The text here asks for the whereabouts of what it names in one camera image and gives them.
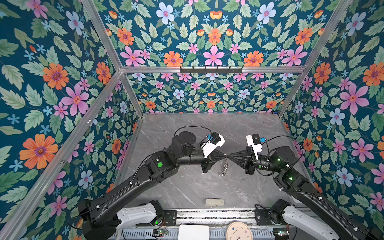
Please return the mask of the silver keys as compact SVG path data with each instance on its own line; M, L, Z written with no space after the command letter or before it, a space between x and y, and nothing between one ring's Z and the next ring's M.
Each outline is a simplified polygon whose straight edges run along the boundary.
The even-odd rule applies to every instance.
M224 177L226 175L227 170L228 170L228 166L229 166L228 159L225 158L224 162L222 164L221 170L219 171L219 177Z

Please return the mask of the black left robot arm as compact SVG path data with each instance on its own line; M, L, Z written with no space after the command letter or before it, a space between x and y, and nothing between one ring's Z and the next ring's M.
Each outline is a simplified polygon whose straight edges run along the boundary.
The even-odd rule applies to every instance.
M191 132L173 136L168 148L147 156L137 171L117 187L95 200L79 202L84 237L107 240L120 229L135 225L156 226L161 222L165 212L159 201L131 208L127 204L175 175L180 166L200 165L207 173L216 162L225 158L217 151L225 143L222 135L212 132L197 147L195 142L196 136Z

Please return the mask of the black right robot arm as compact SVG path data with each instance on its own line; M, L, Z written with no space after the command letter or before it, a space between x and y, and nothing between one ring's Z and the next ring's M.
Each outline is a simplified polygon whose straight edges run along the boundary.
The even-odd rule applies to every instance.
M294 169L298 158L289 147L275 148L272 154L256 155L253 148L228 154L227 158L242 167L246 174L256 170L269 171L279 189L300 201L315 213L316 220L294 206L277 201L275 212L285 223L313 235L319 240L382 240L383 232L376 227L366 227L330 202L301 173Z

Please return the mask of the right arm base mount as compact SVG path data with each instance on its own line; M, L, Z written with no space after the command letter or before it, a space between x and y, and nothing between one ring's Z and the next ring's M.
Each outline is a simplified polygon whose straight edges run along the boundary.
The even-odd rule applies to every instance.
M257 224L271 223L275 226L294 226L318 240L340 239L331 227L306 215L283 199L277 200L270 208L255 204L254 213Z

